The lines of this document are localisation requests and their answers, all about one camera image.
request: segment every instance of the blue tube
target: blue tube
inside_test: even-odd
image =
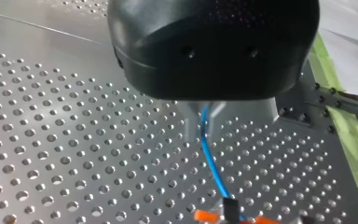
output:
[[[201,113],[201,147],[202,151],[205,155],[205,160],[211,169],[214,181],[216,182],[217,187],[220,190],[220,193],[224,198],[230,198],[230,195],[228,193],[228,190],[225,186],[225,183],[222,180],[222,177],[219,174],[219,171],[217,170],[216,164],[214,164],[213,156],[211,154],[211,151],[209,150],[208,143],[206,141],[206,121],[207,121],[207,115],[208,115],[208,106],[205,106],[202,108]],[[244,214],[241,214],[241,221],[246,221],[247,218]]]

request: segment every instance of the orange fitting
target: orange fitting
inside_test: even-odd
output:
[[[281,222],[272,221],[265,217],[256,217],[255,223],[256,224],[281,224]]]
[[[217,222],[219,220],[219,215],[217,215],[214,212],[208,212],[204,210],[197,210],[196,213],[194,213],[194,219],[196,221],[201,222]]]

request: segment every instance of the black plastic housing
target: black plastic housing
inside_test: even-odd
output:
[[[254,100],[292,88],[319,23],[317,0],[110,0],[127,80],[160,99]]]

